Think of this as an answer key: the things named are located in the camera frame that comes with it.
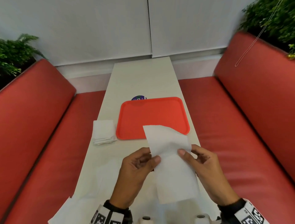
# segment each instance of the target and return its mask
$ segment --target red vinyl upholstery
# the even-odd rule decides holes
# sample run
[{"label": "red vinyl upholstery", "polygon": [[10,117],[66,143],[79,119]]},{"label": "red vinyl upholstery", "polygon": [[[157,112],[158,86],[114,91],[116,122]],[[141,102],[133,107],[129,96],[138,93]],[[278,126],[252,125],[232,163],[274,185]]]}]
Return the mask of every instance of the red vinyl upholstery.
[{"label": "red vinyl upholstery", "polygon": [[295,180],[295,61],[258,40],[235,67],[254,39],[237,33],[215,74]]},{"label": "red vinyl upholstery", "polygon": [[294,223],[295,188],[215,77],[179,81],[201,146],[271,224]]},{"label": "red vinyl upholstery", "polygon": [[0,219],[75,91],[46,60],[0,91]]},{"label": "red vinyl upholstery", "polygon": [[76,95],[5,224],[47,224],[73,195],[104,94]]}]

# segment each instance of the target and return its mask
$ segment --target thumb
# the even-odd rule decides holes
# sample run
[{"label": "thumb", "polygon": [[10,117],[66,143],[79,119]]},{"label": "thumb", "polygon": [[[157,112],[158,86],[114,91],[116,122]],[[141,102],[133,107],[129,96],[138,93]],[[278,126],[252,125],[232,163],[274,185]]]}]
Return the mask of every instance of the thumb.
[{"label": "thumb", "polygon": [[144,167],[141,168],[141,172],[147,176],[157,165],[161,162],[160,156],[155,156],[151,158]]},{"label": "thumb", "polygon": [[184,161],[186,161],[191,167],[194,168],[194,170],[196,171],[197,174],[203,168],[202,164],[200,164],[197,160],[195,160],[195,158],[190,153],[185,151],[184,149],[179,149],[179,150],[177,150],[177,152],[178,152],[178,155]]}]

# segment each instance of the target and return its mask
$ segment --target red seat backrest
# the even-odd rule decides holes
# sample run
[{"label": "red seat backrest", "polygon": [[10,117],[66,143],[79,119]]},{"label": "red seat backrest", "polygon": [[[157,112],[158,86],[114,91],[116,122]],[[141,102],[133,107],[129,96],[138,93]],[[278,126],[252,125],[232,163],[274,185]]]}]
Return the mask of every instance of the red seat backrest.
[{"label": "red seat backrest", "polygon": [[75,92],[44,59],[0,91],[0,219]]},{"label": "red seat backrest", "polygon": [[254,40],[238,32],[215,74],[295,180],[295,60],[258,40],[235,67]]}]

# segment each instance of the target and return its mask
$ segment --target red tray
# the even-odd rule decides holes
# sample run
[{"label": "red tray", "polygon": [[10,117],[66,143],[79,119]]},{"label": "red tray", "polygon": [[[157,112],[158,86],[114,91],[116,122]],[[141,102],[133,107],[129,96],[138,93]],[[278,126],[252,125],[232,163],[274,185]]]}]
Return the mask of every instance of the red tray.
[{"label": "red tray", "polygon": [[131,100],[122,104],[116,135],[121,140],[146,139],[144,125],[163,125],[188,134],[190,127],[178,97]]}]

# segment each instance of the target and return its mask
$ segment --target fingernail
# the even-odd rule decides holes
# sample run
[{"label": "fingernail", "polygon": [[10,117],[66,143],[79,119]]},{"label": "fingernail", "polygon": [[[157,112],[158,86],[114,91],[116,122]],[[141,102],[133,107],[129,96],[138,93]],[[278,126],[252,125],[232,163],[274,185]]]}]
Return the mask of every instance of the fingernail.
[{"label": "fingernail", "polygon": [[157,156],[155,157],[155,162],[156,162],[156,163],[159,163],[160,161],[161,161],[161,157],[157,155]]},{"label": "fingernail", "polygon": [[179,155],[182,155],[182,156],[185,154],[184,149],[179,149],[179,150],[177,150],[177,152],[178,152]]}]

